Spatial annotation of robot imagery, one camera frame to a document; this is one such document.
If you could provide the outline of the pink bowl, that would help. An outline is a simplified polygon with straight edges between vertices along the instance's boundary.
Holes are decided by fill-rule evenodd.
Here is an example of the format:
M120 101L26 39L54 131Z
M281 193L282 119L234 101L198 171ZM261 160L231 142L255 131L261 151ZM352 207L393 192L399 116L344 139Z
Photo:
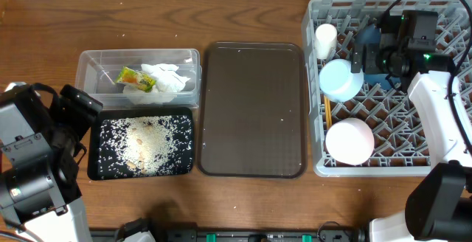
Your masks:
M372 155L375 139L364 121L347 118L332 125L325 137L327 152L338 162L361 165Z

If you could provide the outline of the yellow green snack wrapper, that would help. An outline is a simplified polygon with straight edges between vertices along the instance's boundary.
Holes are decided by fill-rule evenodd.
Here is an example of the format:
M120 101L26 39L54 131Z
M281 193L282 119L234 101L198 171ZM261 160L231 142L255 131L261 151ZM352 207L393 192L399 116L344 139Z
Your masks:
M156 85L156 80L150 75L141 71L135 71L127 66L122 68L115 82L134 87L144 92L150 92Z

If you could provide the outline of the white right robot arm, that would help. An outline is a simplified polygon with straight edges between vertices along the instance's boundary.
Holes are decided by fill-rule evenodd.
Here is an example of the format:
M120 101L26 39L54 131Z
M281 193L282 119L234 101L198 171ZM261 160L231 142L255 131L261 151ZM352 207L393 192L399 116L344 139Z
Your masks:
M407 199L404 211L369 223L367 241L470 241L471 121L448 55L421 40L356 44L353 72L399 77L422 123L431 172Z

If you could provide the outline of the white napkin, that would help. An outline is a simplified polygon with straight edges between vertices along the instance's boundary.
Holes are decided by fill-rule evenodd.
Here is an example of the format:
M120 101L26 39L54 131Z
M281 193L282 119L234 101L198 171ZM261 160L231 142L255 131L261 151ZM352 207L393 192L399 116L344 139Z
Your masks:
M140 91L123 84L122 93L135 105L148 105L154 103L168 103L176 97L176 93L184 90L189 77L177 73L175 64L158 63L150 65L143 63L140 70L156 80L156 85L150 92Z

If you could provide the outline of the light blue saucer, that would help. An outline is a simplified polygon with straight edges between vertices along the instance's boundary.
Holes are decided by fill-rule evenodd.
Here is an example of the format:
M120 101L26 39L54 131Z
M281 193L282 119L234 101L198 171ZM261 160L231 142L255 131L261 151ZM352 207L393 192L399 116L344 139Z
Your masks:
M363 84L364 73L352 73L351 62L348 60L331 60L319 73L319 88L335 103L344 103L354 98Z

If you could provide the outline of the dark blue plate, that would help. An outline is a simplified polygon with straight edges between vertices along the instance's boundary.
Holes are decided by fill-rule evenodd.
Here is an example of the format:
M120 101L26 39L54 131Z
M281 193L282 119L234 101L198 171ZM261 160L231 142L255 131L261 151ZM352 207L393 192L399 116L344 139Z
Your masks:
M378 44L380 48L381 32L374 24L360 30L355 37L355 44ZM379 84L383 90L389 91L392 86L399 83L400 79L397 77L387 78L388 74L383 71L383 74L367 75L364 74L364 81L371 86Z

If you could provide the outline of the cream white cup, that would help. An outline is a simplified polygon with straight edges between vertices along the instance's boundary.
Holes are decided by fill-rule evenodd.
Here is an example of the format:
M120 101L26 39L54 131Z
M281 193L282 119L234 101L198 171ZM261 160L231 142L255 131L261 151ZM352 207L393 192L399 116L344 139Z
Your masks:
M315 30L314 49L318 59L326 59L337 44L337 29L332 24L320 24Z

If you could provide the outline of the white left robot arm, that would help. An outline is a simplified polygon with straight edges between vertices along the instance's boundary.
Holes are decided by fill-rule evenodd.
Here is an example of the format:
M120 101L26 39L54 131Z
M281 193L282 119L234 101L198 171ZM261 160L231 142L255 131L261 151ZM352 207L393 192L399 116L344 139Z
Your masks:
M65 85L11 83L1 94L1 236L16 241L91 241L77 183L81 140L103 105Z

